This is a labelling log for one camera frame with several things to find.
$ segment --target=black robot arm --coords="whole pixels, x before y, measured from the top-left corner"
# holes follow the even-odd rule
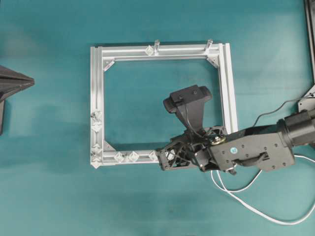
[[[229,135],[223,126],[203,128],[204,103],[211,98],[206,87],[195,85],[171,93],[164,100],[167,111],[176,113],[187,130],[157,149],[162,170],[198,167],[203,172],[221,170],[235,174],[237,164],[271,171],[294,164],[293,146],[315,141],[315,110]]]

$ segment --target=black cable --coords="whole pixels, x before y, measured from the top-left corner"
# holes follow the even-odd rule
[[[185,109],[186,109],[186,120],[187,120],[187,123],[188,123],[188,126],[190,127],[190,129],[195,133],[195,135],[197,135],[199,138],[203,138],[203,136],[201,136],[200,134],[198,134],[194,128],[192,127],[192,125],[190,124],[190,121],[188,119],[188,108],[187,108],[187,104],[185,104]]]
[[[300,98],[296,98],[296,99],[292,99],[292,100],[287,100],[287,101],[285,101],[281,106],[279,106],[277,109],[275,109],[274,111],[260,114],[260,115],[257,117],[257,119],[256,119],[256,121],[255,121],[255,123],[254,123],[254,125],[253,125],[252,127],[254,127],[255,125],[257,125],[258,120],[259,120],[262,116],[270,115],[270,114],[272,114],[272,113],[274,113],[274,112],[277,112],[277,111],[280,110],[287,102],[296,102],[296,101],[300,101],[300,100],[302,100],[302,99],[315,98],[315,97],[313,97],[314,93],[315,93],[315,92],[312,92],[312,93],[310,93],[310,94],[308,94],[307,96],[304,96],[304,97],[300,97]]]

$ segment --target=rectangular frame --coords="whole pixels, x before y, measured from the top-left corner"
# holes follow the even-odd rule
[[[228,43],[91,47],[91,165],[158,163],[154,150],[115,150],[105,137],[105,72],[119,61],[206,59],[218,69],[223,125],[238,131],[230,45]]]
[[[314,39],[314,30],[315,30],[315,1],[314,0],[304,0],[305,7],[305,17],[307,23],[307,32],[309,38],[309,50],[311,57],[311,66],[312,66],[312,76],[313,81],[315,82],[315,39]],[[310,93],[315,92],[315,85],[313,85],[310,90],[304,96],[309,95]],[[302,110],[312,110],[315,109],[315,104],[312,99],[303,99],[298,103],[299,112]]]

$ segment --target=black object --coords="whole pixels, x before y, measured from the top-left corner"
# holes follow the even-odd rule
[[[0,66],[0,135],[2,134],[5,99],[34,84],[34,79]]]
[[[169,113],[176,113],[177,118],[187,129],[202,133],[204,105],[211,98],[207,87],[194,85],[171,93],[163,104]]]
[[[222,126],[203,129],[200,127],[203,112],[198,109],[204,108],[210,92],[199,87],[204,95],[194,100],[192,88],[196,90],[198,86],[174,92],[164,101],[168,112],[176,112],[187,130],[157,149],[162,170],[199,167],[203,172],[221,170],[235,174],[234,166],[238,164],[271,171],[294,164],[293,146],[315,141],[315,109],[292,114],[277,124],[250,127],[229,135]],[[176,102],[173,97],[177,98],[179,93],[182,99]],[[190,106],[192,101],[198,105]]]

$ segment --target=white cable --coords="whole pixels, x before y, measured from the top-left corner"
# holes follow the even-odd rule
[[[303,156],[303,155],[298,155],[298,154],[297,154],[297,155],[294,155],[294,156],[295,156],[295,157],[304,158],[304,159],[307,159],[307,160],[309,160],[309,161],[315,163],[315,160],[312,160],[312,159],[310,159],[310,158],[308,158],[308,157],[305,157],[305,156]],[[256,213],[256,214],[258,214],[258,215],[264,217],[265,219],[267,219],[267,220],[269,220],[269,221],[271,221],[271,222],[274,222],[274,223],[276,223],[276,224],[280,224],[280,225],[297,225],[297,224],[299,224],[299,223],[302,223],[304,220],[306,220],[306,219],[311,215],[311,213],[314,211],[314,209],[315,209],[315,202],[314,202],[312,208],[311,208],[302,218],[300,218],[299,220],[296,220],[296,221],[281,221],[281,220],[274,219],[274,218],[272,218],[272,217],[270,217],[270,216],[268,216],[268,215],[262,213],[261,211],[257,210],[256,208],[254,208],[254,207],[248,205],[248,204],[245,203],[242,199],[240,199],[240,198],[238,198],[237,196],[235,196],[235,195],[234,195],[231,191],[229,191],[229,190],[226,188],[226,186],[224,185],[224,183],[223,183],[223,181],[222,181],[222,179],[221,179],[221,175],[220,175],[219,171],[217,171],[217,174],[218,174],[219,180],[220,180],[220,182],[221,182],[221,185],[223,186],[224,192],[228,193],[231,197],[233,197],[234,199],[236,199],[237,201],[239,201],[239,202],[240,202],[244,207],[246,207],[247,209],[251,210],[252,212],[254,212],[254,213]]]
[[[261,174],[261,172],[262,172],[262,170],[260,170],[260,171],[255,175],[255,177],[251,180],[251,182],[250,182],[248,185],[246,185],[244,188],[235,189],[235,190],[228,189],[228,191],[229,191],[230,193],[239,193],[239,192],[242,192],[242,191],[248,189],[248,188],[255,182],[255,180],[258,178],[258,176]],[[217,183],[217,182],[215,181],[215,179],[213,178],[213,171],[211,171],[210,174],[211,174],[211,179],[212,179],[213,183],[216,185],[216,187],[218,187],[218,188],[221,189],[222,191],[226,192],[222,187],[220,187],[220,186],[218,185],[218,183]]]

